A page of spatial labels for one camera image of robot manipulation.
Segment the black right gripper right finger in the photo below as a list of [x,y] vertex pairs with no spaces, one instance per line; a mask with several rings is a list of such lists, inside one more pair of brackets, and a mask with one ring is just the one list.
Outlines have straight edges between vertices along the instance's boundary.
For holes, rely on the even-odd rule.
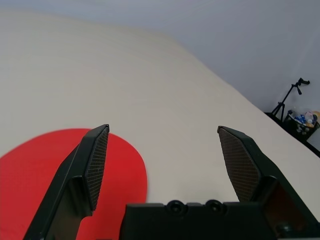
[[259,203],[277,237],[319,237],[319,221],[255,141],[226,126],[217,133],[238,200]]

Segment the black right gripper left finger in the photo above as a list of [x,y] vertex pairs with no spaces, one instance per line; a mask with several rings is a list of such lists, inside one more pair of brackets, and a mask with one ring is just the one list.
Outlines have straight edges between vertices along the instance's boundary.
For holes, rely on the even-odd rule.
[[26,240],[74,240],[97,208],[109,125],[89,130],[58,167],[25,235]]

